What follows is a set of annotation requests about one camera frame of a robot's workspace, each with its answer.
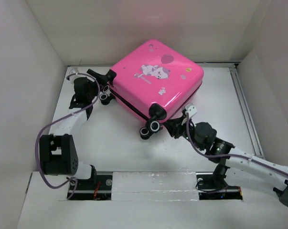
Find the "pink hard-shell suitcase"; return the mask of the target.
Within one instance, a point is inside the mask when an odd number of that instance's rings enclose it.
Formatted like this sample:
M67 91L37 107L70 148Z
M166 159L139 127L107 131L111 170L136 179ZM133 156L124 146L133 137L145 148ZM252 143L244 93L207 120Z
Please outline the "pink hard-shell suitcase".
M196 93L203 82L203 69L158 40L148 40L99 77L103 105L116 99L145 124L142 139L163 124Z

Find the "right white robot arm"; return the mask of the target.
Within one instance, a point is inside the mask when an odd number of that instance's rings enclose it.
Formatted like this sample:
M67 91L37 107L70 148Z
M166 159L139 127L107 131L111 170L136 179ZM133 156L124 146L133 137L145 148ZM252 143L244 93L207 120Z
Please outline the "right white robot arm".
M194 124L189 117L180 117L164 126L171 137L184 137L199 155L217 165L212 183L218 189L246 187L275 197L288 207L288 166L240 150L218 138L217 131L207 122Z

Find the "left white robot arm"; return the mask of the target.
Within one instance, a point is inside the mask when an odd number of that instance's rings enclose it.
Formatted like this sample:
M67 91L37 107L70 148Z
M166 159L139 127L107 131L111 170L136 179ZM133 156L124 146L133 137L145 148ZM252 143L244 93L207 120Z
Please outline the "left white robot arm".
M51 134L39 134L35 154L42 175L68 175L93 189L97 185L96 169L79 161L73 133L91 116L107 78L89 69L86 73L71 73L67 80L74 86L68 113L57 120L59 126Z

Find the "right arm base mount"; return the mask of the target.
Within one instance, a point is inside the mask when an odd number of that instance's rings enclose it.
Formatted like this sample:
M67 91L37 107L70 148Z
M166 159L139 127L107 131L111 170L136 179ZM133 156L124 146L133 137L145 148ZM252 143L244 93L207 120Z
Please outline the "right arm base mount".
M241 188L216 184L212 179L212 173L199 173L196 175L195 185L199 200L243 200Z

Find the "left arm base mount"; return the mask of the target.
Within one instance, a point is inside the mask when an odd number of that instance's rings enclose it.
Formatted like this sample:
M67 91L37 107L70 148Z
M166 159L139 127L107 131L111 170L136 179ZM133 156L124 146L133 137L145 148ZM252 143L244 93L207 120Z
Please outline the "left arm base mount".
M69 200L111 200L113 173L97 173L96 181L78 180L76 190Z

